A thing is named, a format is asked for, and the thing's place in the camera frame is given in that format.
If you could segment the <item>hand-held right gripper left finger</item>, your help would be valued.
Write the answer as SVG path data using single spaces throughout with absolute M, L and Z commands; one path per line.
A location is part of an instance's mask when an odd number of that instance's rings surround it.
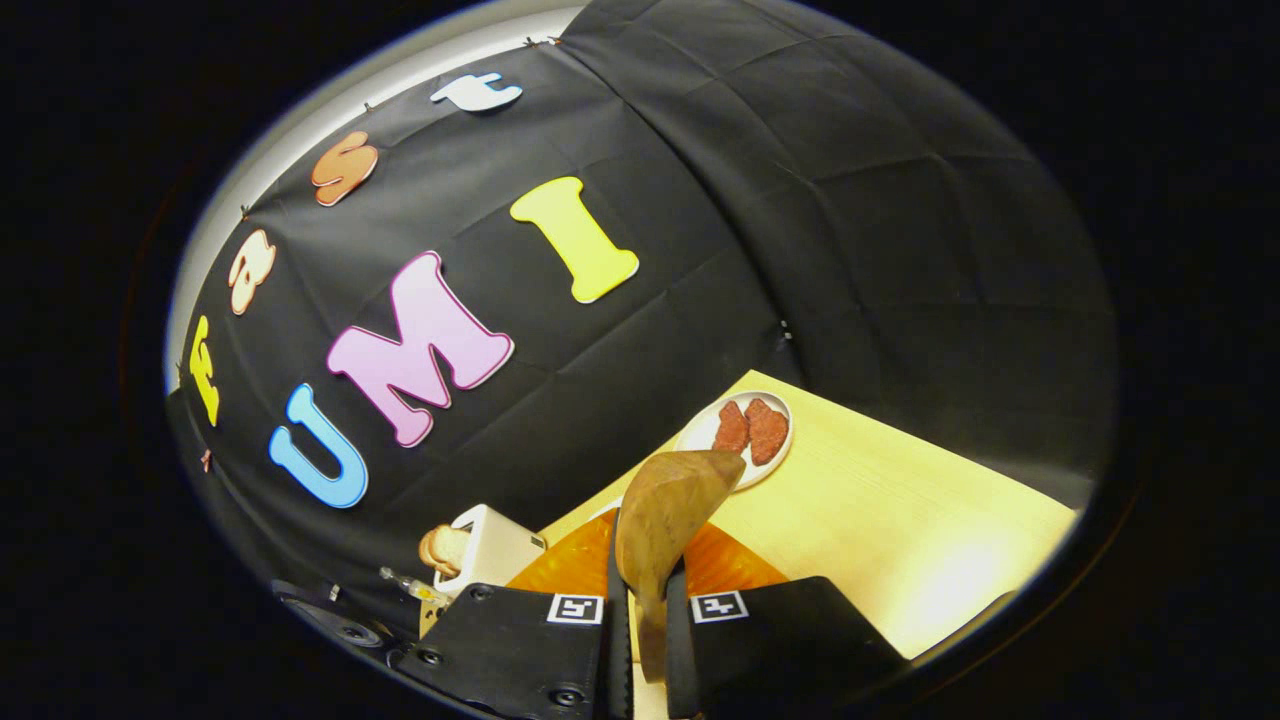
M 628 603 L 605 537 L 600 593 L 467 585 L 393 669 L 480 719 L 631 719 Z

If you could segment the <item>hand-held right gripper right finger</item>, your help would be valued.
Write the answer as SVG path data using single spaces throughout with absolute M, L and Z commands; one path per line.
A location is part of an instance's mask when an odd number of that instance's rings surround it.
M 666 592 L 672 719 L 824 719 L 910 666 L 829 578 L 790 580 L 713 524 Z

